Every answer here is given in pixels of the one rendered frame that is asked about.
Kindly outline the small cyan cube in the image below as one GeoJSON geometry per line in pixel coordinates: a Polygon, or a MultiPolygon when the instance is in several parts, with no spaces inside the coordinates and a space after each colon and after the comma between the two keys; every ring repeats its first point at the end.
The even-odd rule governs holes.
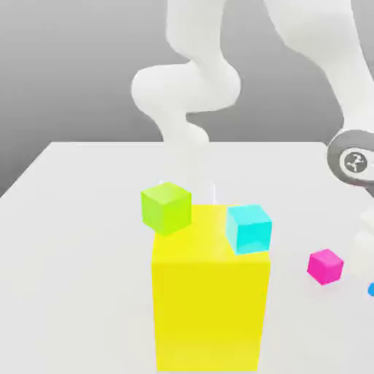
{"type": "Polygon", "coordinates": [[[268,251],[272,220],[261,205],[231,206],[226,211],[226,238],[236,255],[268,251]]]}

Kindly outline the large yellow box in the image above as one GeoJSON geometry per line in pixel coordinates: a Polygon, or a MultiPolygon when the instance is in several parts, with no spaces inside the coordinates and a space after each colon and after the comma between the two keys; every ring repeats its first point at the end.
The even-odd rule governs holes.
{"type": "Polygon", "coordinates": [[[156,234],[151,261],[156,368],[255,371],[270,278],[266,252],[237,255],[225,205],[194,205],[192,223],[156,234]]]}

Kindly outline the small magenta cube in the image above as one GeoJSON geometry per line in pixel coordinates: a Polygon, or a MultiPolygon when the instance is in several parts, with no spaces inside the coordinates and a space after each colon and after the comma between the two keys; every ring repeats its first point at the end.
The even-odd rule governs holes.
{"type": "Polygon", "coordinates": [[[344,261],[330,249],[316,251],[309,257],[307,273],[320,285],[340,280],[344,261]]]}

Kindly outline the small lime green cube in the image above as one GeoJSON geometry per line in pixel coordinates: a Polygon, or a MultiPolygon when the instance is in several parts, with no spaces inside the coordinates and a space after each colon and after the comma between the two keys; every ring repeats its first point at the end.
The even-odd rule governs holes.
{"type": "Polygon", "coordinates": [[[164,182],[141,192],[142,221],[156,233],[169,235],[191,223],[191,192],[164,182]]]}

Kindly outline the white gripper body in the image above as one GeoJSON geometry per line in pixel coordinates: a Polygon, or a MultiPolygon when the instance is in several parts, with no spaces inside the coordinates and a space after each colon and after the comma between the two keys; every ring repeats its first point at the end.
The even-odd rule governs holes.
{"type": "Polygon", "coordinates": [[[355,236],[351,267],[357,275],[374,276],[374,235],[360,231],[355,236]]]}

